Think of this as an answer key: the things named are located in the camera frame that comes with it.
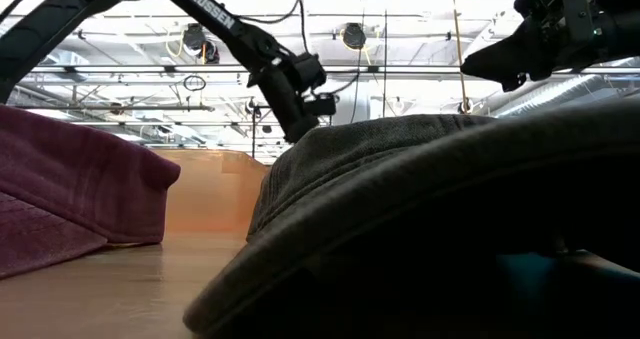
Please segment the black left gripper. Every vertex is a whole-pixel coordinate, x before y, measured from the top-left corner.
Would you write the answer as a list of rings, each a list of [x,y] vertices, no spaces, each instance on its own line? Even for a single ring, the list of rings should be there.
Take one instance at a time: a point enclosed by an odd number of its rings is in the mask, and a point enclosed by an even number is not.
[[[284,139],[297,143],[307,132],[318,126],[318,116],[336,113],[335,96],[312,98],[306,102],[293,84],[293,68],[284,70],[279,66],[268,66],[255,73],[255,84],[259,87],[272,112],[280,124],[292,124],[285,130]]]

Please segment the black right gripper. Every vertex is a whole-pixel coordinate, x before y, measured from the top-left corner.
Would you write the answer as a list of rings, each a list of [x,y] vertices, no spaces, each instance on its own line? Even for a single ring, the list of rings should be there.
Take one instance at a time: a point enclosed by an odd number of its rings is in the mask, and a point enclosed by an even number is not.
[[[506,80],[502,89],[508,92],[528,79],[546,79],[558,69],[586,67],[600,45],[597,6],[588,0],[593,38],[585,45],[563,46],[553,26],[551,1],[515,0],[514,9],[523,22],[509,37],[469,55],[461,66],[462,73],[495,82]]]

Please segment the dark grey baseball cap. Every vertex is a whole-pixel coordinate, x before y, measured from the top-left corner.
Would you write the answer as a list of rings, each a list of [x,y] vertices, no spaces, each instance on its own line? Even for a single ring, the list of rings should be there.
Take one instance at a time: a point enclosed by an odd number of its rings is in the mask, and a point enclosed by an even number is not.
[[[640,314],[514,298],[503,255],[640,273],[640,100],[318,130],[264,180],[246,245],[187,307],[194,339],[640,339]]]

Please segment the maroon baseball cap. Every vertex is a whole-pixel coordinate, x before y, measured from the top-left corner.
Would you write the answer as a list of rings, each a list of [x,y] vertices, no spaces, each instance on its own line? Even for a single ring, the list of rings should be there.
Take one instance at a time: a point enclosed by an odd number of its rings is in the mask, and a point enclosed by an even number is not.
[[[0,280],[161,242],[180,171],[112,134],[0,106]]]

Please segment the translucent orange plastic bin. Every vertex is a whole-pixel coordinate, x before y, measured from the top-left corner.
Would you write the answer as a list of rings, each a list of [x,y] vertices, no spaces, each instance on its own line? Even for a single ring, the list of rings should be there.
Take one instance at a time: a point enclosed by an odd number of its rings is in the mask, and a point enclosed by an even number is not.
[[[167,199],[169,234],[245,237],[268,167],[236,151],[157,149],[181,167]]]

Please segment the black background stand frame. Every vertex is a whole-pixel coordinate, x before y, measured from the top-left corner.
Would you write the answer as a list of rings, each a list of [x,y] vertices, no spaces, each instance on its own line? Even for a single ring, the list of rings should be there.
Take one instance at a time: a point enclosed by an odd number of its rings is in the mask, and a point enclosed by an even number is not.
[[[261,106],[256,103],[253,97],[251,97],[245,104],[245,112],[251,116],[251,156],[255,157],[257,123],[258,120],[262,117]]]

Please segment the silver ventilation duct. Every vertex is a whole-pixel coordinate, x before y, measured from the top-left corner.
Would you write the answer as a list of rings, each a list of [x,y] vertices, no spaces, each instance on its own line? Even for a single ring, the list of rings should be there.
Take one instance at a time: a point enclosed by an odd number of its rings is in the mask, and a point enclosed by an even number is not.
[[[564,105],[586,104],[640,92],[640,75],[586,75],[544,85],[504,106],[491,109],[493,117],[519,116]]]

